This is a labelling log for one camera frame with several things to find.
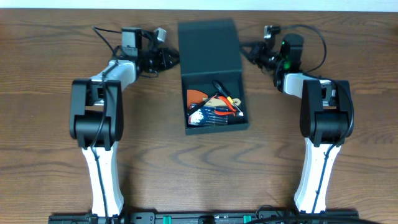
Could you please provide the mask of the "small claw hammer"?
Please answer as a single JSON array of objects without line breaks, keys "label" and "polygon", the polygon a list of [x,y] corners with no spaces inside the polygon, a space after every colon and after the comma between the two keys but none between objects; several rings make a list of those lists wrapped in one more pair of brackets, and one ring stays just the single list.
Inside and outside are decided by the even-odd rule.
[{"label": "small claw hammer", "polygon": [[191,116],[194,112],[198,111],[200,108],[202,108],[203,106],[205,106],[211,99],[213,99],[214,97],[216,97],[217,94],[203,100],[201,103],[195,105],[193,108],[190,108],[187,111],[187,116]]}]

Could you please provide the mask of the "black yellow screwdriver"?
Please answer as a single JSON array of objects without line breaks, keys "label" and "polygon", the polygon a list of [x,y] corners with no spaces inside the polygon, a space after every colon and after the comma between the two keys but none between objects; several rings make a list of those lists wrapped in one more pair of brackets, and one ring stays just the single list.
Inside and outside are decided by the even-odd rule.
[{"label": "black yellow screwdriver", "polygon": [[236,105],[232,97],[230,97],[229,91],[218,80],[213,80],[213,85],[219,91],[219,93],[223,95],[229,101],[229,103],[232,104],[232,106],[238,111],[238,116],[244,116],[244,113]]}]

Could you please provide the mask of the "dark green box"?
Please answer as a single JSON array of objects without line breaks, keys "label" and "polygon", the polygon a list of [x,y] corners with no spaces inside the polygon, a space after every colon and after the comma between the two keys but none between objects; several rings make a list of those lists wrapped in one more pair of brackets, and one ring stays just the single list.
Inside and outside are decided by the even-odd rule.
[{"label": "dark green box", "polygon": [[[191,21],[178,24],[178,46],[185,134],[210,134],[240,131],[249,127],[248,109],[243,87],[243,65],[239,52],[239,37],[232,19]],[[217,92],[216,80],[241,101],[243,116],[227,116],[226,125],[193,125],[187,116],[193,104],[188,101],[188,90],[198,90],[211,97]]]}]

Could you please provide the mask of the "red handled pliers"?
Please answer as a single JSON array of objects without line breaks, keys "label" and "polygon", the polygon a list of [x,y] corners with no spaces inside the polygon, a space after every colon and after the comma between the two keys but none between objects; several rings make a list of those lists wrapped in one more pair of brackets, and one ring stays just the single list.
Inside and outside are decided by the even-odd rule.
[{"label": "red handled pliers", "polygon": [[244,113],[241,109],[236,105],[231,97],[225,96],[217,96],[218,100],[223,102],[222,106],[215,107],[215,114],[218,116],[244,116]]}]

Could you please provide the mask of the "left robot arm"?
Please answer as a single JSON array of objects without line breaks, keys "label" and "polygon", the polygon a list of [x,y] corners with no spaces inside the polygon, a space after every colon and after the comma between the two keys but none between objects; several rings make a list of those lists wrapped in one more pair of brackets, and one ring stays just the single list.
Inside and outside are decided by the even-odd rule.
[{"label": "left robot arm", "polygon": [[123,91],[139,76],[158,77],[179,63],[177,51],[163,47],[167,32],[123,27],[121,45],[97,75],[72,82],[70,136],[77,141],[90,174],[93,206],[88,223],[118,223],[123,217],[117,151],[124,130]]}]

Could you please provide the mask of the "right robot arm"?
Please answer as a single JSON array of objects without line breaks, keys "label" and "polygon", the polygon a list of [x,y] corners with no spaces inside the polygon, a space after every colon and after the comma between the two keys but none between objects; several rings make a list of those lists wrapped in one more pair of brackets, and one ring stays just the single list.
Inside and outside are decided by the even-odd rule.
[{"label": "right robot arm", "polygon": [[305,159],[294,202],[301,213],[323,213],[335,158],[353,132],[349,83],[301,70],[301,35],[286,34],[278,51],[274,50],[274,40],[273,34],[267,34],[262,42],[243,42],[241,52],[251,63],[271,72],[274,86],[281,93],[300,98],[299,126],[305,141]]}]

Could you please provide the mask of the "blue screwdriver set case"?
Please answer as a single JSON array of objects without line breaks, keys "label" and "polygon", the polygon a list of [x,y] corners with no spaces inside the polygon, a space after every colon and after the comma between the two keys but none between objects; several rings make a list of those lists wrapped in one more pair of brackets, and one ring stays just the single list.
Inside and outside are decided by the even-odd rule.
[{"label": "blue screwdriver set case", "polygon": [[204,106],[188,117],[188,124],[191,126],[226,126],[228,115],[219,115],[217,112],[227,112],[226,108]]}]

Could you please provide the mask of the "orange scraper wooden handle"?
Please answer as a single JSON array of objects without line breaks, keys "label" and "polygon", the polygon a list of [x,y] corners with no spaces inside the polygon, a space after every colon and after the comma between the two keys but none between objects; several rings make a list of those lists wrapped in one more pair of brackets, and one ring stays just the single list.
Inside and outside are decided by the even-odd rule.
[{"label": "orange scraper wooden handle", "polygon": [[[222,106],[223,102],[221,100],[218,100],[216,97],[211,99],[205,106],[210,106],[210,107]],[[189,109],[192,105],[199,104],[207,98],[209,98],[209,96],[202,91],[188,89],[187,90],[187,108]]]}]

